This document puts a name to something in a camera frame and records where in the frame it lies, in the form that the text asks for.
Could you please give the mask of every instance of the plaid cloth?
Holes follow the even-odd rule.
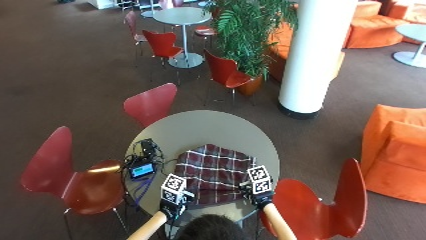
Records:
[[[243,198],[240,183],[248,180],[247,170],[256,166],[256,157],[207,144],[177,158],[175,174],[187,179],[187,191],[196,195],[192,205],[232,202]]]

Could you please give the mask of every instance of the dark hair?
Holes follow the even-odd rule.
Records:
[[[205,214],[188,223],[177,240],[245,240],[245,234],[228,217]]]

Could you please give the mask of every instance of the white pillar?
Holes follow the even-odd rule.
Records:
[[[280,110],[289,117],[318,115],[342,50],[357,0],[301,0],[280,91]]]

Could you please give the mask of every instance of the black glove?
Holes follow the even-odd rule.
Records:
[[[264,207],[272,203],[272,197],[274,195],[273,191],[268,191],[260,194],[251,194],[252,204],[257,206],[260,210],[264,210]]]
[[[183,204],[176,205],[164,199],[160,201],[160,212],[164,213],[168,220],[176,220],[179,216],[183,215],[185,208]]]

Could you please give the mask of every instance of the green leaves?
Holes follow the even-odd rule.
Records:
[[[239,63],[252,77],[266,75],[270,59],[265,55],[268,37],[282,21],[297,27],[294,3],[288,0],[216,0],[208,7],[220,10],[212,24],[217,29],[217,47],[223,57]]]

